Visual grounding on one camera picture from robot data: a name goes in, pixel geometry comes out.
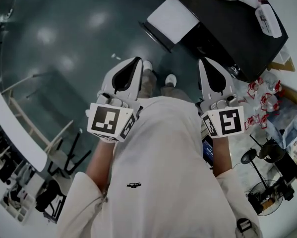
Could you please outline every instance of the white t-shirt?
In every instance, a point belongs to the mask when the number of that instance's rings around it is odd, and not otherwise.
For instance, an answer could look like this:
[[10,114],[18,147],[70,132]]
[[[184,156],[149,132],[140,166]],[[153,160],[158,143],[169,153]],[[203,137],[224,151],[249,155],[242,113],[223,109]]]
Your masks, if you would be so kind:
[[107,199],[78,173],[58,236],[227,238],[236,236],[236,216],[259,226],[234,172],[215,178],[203,160],[194,104],[169,97],[140,102],[139,120],[116,145]]

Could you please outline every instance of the white marker cube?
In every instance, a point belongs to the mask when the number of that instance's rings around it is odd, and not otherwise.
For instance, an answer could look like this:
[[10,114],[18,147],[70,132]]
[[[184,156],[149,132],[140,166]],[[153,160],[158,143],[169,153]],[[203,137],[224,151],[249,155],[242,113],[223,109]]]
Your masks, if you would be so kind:
[[209,110],[202,115],[211,138],[226,137],[244,132],[243,107]]
[[91,103],[87,130],[95,136],[123,142],[136,120],[133,109]]

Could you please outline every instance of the fan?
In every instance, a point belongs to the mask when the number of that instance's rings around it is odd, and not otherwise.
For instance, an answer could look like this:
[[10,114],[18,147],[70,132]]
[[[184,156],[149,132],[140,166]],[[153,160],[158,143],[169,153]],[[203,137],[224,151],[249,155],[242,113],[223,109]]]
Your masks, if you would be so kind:
[[241,158],[242,164],[252,163],[262,181],[250,191],[247,198],[258,216],[266,216],[278,209],[283,201],[283,194],[287,193],[288,187],[282,178],[277,181],[263,179],[253,162],[255,157],[256,150],[250,149]]
[[[274,180],[265,180],[265,184],[269,188],[273,188],[276,183]],[[263,182],[259,182],[249,193],[249,198],[252,197],[256,202],[260,202],[261,213],[258,216],[267,216],[275,212],[280,207],[283,196],[273,189],[266,190]]]

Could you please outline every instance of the leg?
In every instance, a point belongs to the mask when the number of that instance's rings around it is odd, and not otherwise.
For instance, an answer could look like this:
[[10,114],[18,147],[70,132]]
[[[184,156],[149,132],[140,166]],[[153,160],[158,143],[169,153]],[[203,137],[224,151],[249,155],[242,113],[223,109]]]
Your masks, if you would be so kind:
[[177,83],[176,77],[172,74],[168,75],[168,77],[166,78],[166,85],[161,88],[162,96],[172,97],[183,101],[192,102],[192,100],[188,97],[188,95],[184,91],[175,88],[176,83]]
[[157,78],[153,73],[153,67],[149,61],[144,61],[143,66],[144,71],[142,76],[142,85],[140,92],[138,93],[138,97],[148,99],[153,95]]

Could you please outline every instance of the shirt sleeve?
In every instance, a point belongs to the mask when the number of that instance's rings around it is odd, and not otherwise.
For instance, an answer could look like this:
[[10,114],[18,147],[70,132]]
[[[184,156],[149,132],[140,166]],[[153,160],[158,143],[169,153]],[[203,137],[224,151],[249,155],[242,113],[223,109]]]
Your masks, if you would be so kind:
[[102,201],[96,184],[85,173],[78,172],[57,222],[57,237],[80,237],[89,221],[99,213]]
[[255,237],[263,237],[257,214],[246,198],[235,171],[230,169],[218,175],[217,180],[236,219],[246,218],[250,220],[253,230],[256,233]]

